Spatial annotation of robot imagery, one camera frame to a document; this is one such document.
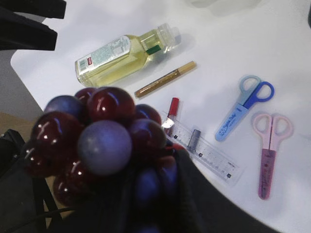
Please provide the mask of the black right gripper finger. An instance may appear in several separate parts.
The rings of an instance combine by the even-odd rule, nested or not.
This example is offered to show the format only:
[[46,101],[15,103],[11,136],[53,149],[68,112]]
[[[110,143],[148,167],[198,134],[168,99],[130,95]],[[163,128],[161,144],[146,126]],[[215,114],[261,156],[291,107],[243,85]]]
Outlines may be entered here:
[[102,232],[271,233],[223,194],[177,144],[131,162],[102,193]]

